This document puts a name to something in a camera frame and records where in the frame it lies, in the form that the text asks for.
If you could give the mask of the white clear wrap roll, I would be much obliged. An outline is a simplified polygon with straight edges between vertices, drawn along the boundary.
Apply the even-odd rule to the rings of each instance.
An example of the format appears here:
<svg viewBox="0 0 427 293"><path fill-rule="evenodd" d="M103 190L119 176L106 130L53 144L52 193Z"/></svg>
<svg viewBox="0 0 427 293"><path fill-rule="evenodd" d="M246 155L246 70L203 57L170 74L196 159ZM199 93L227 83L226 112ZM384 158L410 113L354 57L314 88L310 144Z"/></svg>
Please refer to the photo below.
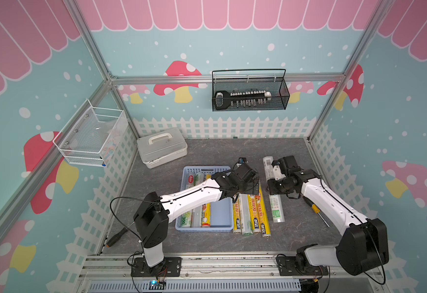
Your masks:
<svg viewBox="0 0 427 293"><path fill-rule="evenodd" d="M269 201L272 210L272 217L274 223L285 222L281 196L275 188L275 176L273 173L273 157L266 156L263 158L263 166L265 171L265 178L267 180L267 190L269 193Z"/></svg>

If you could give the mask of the yellow red wrap roll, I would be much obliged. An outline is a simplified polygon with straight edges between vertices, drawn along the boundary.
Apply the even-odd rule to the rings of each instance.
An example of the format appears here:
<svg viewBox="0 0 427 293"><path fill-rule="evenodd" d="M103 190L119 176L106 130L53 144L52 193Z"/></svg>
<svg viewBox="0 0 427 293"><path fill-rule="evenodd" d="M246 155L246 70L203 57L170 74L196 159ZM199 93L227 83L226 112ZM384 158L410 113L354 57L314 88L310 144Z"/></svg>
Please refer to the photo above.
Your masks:
<svg viewBox="0 0 427 293"><path fill-rule="evenodd" d="M241 216L240 216L240 200L237 200L232 204L233 216L234 216L234 233L241 233Z"/></svg>

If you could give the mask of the yellow blue-label wrap roll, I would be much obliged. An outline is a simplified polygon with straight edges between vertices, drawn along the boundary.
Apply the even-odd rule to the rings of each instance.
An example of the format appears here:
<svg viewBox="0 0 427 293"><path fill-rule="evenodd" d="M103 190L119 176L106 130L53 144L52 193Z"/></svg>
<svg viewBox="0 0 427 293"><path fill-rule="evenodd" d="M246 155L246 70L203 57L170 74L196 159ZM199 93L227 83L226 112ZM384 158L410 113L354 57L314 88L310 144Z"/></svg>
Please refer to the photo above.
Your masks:
<svg viewBox="0 0 427 293"><path fill-rule="evenodd" d="M258 194L256 195L257 212L259 217L259 224L261 229L261 235L263 238L269 238L271 236L270 226L267 217L267 211L265 208L265 200L263 197L262 186L259 185Z"/></svg>

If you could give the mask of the light blue plastic basket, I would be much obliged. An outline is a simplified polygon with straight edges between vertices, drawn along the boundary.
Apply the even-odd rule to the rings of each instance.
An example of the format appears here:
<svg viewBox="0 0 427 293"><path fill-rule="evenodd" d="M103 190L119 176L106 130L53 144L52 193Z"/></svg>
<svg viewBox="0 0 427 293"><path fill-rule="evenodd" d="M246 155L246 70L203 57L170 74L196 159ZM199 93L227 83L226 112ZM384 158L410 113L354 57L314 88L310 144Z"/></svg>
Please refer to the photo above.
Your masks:
<svg viewBox="0 0 427 293"><path fill-rule="evenodd" d="M186 166L182 174L181 190L185 189L188 174L202 172L204 175L213 175L217 172L229 170L229 166ZM227 233L234 228L234 217L232 212L232 199L224 199L211 204L211 227L210 228L180 228L178 217L175 220L175 229L184 233Z"/></svg>

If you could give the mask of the clear green wrap roll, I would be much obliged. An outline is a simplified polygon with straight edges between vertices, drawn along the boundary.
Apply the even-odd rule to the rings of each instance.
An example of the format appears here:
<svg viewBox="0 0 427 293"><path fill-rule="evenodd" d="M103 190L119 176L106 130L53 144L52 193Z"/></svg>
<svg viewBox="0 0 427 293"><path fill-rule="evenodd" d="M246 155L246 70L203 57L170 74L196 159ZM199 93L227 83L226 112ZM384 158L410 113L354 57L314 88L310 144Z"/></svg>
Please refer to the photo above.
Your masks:
<svg viewBox="0 0 427 293"><path fill-rule="evenodd" d="M246 236L252 235L251 216L249 209L249 195L239 195L239 206L241 233Z"/></svg>

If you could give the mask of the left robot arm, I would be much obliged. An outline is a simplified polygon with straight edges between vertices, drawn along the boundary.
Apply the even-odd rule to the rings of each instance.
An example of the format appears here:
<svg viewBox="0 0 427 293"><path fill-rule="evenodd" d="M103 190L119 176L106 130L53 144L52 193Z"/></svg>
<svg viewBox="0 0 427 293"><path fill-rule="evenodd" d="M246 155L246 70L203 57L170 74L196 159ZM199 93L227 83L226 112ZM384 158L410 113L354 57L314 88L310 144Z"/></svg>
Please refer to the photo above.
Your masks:
<svg viewBox="0 0 427 293"><path fill-rule="evenodd" d="M189 189L159 196L151 192L141 200L133 216L135 231L124 228L141 242L142 255L147 266L159 268L165 263L163 241L168 235L168 225L182 214L204 204L237 200L239 194L249 194L259 184L258 172L244 162L231 170L214 173L209 179Z"/></svg>

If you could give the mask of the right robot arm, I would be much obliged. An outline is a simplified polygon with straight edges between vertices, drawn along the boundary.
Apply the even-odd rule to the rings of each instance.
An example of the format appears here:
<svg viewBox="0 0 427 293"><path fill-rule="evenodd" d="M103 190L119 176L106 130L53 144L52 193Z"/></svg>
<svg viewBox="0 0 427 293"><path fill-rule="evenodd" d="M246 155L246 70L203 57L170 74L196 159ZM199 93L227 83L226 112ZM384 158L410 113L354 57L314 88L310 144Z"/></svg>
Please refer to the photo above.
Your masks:
<svg viewBox="0 0 427 293"><path fill-rule="evenodd" d="M346 273L367 275L378 269L386 284L384 265L389 261L388 233L380 219L370 219L338 196L323 178L312 169L301 168L294 156L279 160L263 158L265 177L270 195L281 197L297 194L310 206L316 206L338 229L341 239L336 245L310 244L299 248L295 268L300 274L306 270L341 267Z"/></svg>

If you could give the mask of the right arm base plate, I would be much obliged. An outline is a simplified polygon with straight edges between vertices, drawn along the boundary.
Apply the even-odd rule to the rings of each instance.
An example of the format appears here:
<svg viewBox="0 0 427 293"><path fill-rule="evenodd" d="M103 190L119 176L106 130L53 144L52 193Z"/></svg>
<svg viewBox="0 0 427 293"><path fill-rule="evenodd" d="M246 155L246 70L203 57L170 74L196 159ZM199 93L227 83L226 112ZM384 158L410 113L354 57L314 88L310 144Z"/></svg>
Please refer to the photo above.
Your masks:
<svg viewBox="0 0 427 293"><path fill-rule="evenodd" d="M329 270L325 266L312 266L303 255L287 256L284 254L276 255L276 264L280 276L296 277L314 277L321 279L329 275Z"/></svg>

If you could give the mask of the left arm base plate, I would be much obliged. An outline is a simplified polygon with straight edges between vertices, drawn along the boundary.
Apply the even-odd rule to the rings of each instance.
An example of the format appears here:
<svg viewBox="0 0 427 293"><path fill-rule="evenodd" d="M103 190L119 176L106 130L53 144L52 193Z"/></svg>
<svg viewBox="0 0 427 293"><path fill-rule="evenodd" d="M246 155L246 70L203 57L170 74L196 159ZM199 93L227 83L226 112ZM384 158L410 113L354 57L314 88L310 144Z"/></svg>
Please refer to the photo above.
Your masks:
<svg viewBox="0 0 427 293"><path fill-rule="evenodd" d="M150 267L143 257L128 259L132 277L179 277L182 267L181 257L165 258L160 264Z"/></svg>

